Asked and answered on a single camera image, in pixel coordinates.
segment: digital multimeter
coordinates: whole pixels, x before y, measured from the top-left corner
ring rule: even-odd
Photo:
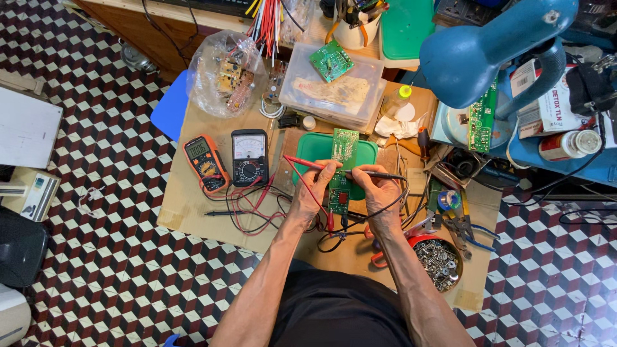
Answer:
[[[234,186],[268,183],[268,135],[261,129],[234,130],[231,132],[233,146]]]
[[[199,176],[199,187],[208,193],[216,193],[230,184],[230,176],[225,170],[217,145],[208,135],[201,134],[187,141],[184,155]]]

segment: patterned tile floor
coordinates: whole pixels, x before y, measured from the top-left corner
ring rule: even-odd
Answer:
[[[207,345],[261,258],[156,225],[176,143],[149,115],[167,84],[126,67],[119,49],[57,0],[0,9],[0,69],[46,82],[65,109],[48,168],[62,177],[52,238],[18,345],[157,346],[172,333]],[[484,310],[455,310],[478,346],[617,347],[613,227],[560,225],[560,214],[502,204]]]

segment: black shirt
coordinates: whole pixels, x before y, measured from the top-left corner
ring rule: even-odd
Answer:
[[[287,276],[270,346],[413,346],[396,293],[369,278],[324,270]]]

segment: yellow bottle cap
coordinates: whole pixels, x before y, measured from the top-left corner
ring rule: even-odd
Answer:
[[[401,100],[407,99],[412,95],[412,87],[402,86],[399,88],[399,98]]]

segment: yellow wire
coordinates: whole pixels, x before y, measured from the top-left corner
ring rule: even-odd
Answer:
[[[259,7],[262,5],[262,0],[259,0],[259,3],[257,4],[257,7],[255,7],[255,11],[253,12],[253,18],[255,18],[255,15],[257,14],[257,10],[259,10]]]
[[[255,6],[255,4],[257,4],[257,0],[254,0],[253,3],[251,4],[251,6],[249,7],[248,10],[246,10],[246,12],[244,14],[249,14],[249,12],[251,11],[251,9],[253,8],[253,6]]]

